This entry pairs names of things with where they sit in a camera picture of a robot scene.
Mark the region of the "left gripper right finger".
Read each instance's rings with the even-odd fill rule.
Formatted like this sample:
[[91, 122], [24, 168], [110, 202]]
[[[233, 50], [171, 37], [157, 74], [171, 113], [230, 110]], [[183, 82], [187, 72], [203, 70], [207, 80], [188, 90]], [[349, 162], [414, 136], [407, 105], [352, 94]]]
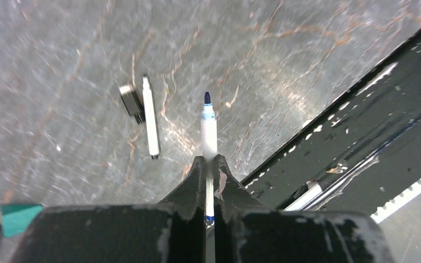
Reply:
[[223, 155], [213, 160], [216, 262], [393, 262], [381, 228], [349, 211], [274, 211], [251, 196]]

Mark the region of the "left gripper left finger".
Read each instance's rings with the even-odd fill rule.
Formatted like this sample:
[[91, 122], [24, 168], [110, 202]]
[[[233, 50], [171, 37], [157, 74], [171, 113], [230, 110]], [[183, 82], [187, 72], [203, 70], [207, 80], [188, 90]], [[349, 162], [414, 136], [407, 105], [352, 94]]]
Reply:
[[156, 204], [44, 208], [11, 262], [204, 262], [206, 161]]

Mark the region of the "white pen with blue tip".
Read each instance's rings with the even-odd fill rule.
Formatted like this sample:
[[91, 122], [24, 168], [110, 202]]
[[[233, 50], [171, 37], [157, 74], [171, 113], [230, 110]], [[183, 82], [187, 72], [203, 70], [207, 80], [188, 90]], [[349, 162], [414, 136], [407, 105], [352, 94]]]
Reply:
[[[203, 111], [201, 114], [201, 150], [207, 163], [211, 163], [218, 153], [217, 120], [209, 92], [204, 94]], [[208, 227], [215, 221], [214, 185], [211, 168], [206, 171], [205, 221]]]

